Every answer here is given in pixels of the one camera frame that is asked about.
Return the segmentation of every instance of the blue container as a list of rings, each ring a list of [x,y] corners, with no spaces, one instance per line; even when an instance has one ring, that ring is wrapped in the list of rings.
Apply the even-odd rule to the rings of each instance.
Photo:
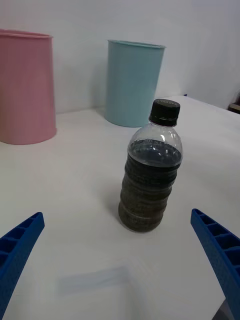
[[[105,118],[119,126],[148,123],[165,47],[108,40]]]

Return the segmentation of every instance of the pink bucket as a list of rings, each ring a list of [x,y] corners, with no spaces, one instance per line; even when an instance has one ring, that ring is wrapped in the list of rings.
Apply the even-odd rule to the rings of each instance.
[[[52,37],[0,29],[0,141],[35,144],[55,134]]]

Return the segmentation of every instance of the plastic bottle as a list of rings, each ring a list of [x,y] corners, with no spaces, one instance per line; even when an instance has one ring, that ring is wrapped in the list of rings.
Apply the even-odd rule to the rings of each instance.
[[[121,221],[134,231],[151,231],[163,218],[183,159],[182,142],[173,128],[179,111],[179,103],[156,99],[150,123],[129,142],[118,213]]]

